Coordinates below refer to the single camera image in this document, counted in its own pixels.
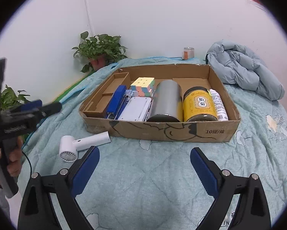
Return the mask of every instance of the metal screw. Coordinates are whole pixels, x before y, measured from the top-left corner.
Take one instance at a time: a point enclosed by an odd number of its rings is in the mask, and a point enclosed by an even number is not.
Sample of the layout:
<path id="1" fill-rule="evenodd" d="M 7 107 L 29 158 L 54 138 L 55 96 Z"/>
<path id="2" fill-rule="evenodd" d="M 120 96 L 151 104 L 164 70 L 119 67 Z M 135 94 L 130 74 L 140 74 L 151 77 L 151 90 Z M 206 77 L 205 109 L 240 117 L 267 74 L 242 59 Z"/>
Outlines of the metal screw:
<path id="1" fill-rule="evenodd" d="M 252 177 L 253 179 L 255 179 L 255 180 L 258 179 L 258 175 L 257 175 L 257 174 L 252 174 L 251 177 Z"/>
<path id="2" fill-rule="evenodd" d="M 230 173 L 230 171 L 228 171 L 228 170 L 223 170 L 223 171 L 222 171 L 222 174 L 223 174 L 224 176 L 229 176 L 231 173 Z"/>
<path id="3" fill-rule="evenodd" d="M 31 175 L 31 178 L 36 178 L 38 176 L 38 173 L 37 172 L 34 172 L 32 175 Z"/>
<path id="4" fill-rule="evenodd" d="M 61 175 L 66 175 L 66 174 L 68 174 L 68 170 L 67 170 L 67 169 L 62 169 L 62 170 L 60 171 L 60 174 L 61 174 Z"/>

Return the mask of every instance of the silver cylinder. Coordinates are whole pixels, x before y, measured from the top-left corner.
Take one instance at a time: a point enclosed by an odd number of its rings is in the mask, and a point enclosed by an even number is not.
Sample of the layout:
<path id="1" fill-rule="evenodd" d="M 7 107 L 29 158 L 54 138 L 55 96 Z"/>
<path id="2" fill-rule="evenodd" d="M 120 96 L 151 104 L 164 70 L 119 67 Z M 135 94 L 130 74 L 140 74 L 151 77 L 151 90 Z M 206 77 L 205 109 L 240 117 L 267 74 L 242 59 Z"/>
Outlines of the silver cylinder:
<path id="1" fill-rule="evenodd" d="M 148 122 L 182 122 L 182 89 L 173 80 L 160 82 L 153 94 Z"/>

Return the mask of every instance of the fan grille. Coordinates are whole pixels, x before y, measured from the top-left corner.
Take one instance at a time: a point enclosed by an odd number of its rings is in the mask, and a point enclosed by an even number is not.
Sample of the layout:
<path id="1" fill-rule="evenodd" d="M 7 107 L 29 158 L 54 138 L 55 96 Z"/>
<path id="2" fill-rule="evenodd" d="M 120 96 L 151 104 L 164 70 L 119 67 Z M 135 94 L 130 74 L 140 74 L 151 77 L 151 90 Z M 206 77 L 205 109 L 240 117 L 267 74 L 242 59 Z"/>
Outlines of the fan grille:
<path id="1" fill-rule="evenodd" d="M 64 151 L 60 153 L 60 158 L 63 159 L 65 162 L 74 162 L 77 159 L 77 156 L 70 152 L 70 151 Z"/>

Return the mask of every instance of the jar with yellow label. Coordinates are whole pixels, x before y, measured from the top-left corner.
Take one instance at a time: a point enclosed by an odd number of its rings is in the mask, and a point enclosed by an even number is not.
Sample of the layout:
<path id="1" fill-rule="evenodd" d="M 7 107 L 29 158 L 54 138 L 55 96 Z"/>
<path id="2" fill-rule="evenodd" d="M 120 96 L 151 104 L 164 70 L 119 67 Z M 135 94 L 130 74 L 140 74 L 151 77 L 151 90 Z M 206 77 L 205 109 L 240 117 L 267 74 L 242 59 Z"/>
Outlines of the jar with yellow label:
<path id="1" fill-rule="evenodd" d="M 217 121 L 216 109 L 208 90 L 202 86 L 188 89 L 183 96 L 183 121 Z"/>

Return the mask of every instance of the cardboard box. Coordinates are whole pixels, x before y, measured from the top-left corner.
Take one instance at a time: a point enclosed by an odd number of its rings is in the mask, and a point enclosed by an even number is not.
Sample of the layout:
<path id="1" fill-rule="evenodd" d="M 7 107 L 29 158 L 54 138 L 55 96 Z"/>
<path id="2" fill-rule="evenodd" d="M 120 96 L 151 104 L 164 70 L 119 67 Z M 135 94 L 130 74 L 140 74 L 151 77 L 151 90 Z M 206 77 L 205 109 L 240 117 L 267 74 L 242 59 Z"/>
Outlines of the cardboard box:
<path id="1" fill-rule="evenodd" d="M 101 118 L 106 108 L 104 102 L 109 102 L 111 92 L 115 91 L 114 89 L 120 84 L 119 82 L 113 84 L 115 79 L 112 77 L 113 75 L 117 77 L 117 74 L 123 76 L 124 84 L 129 82 L 129 86 L 138 77 L 154 77 L 155 87 L 163 80 L 172 79 L 181 86 L 182 96 L 193 86 L 213 88 L 221 96 L 229 121 L 160 123 Z M 110 75 L 80 106 L 80 115 L 83 117 L 87 131 L 91 133 L 108 131 L 111 136 L 156 141 L 227 142 L 238 128 L 240 114 L 222 82 L 209 65 L 170 64 L 125 67 L 116 70 L 113 75 Z M 111 91 L 107 93 L 105 91 L 108 87 L 111 87 Z M 92 104 L 94 104 L 92 108 L 100 108 L 100 110 L 90 111 L 89 105 Z"/>

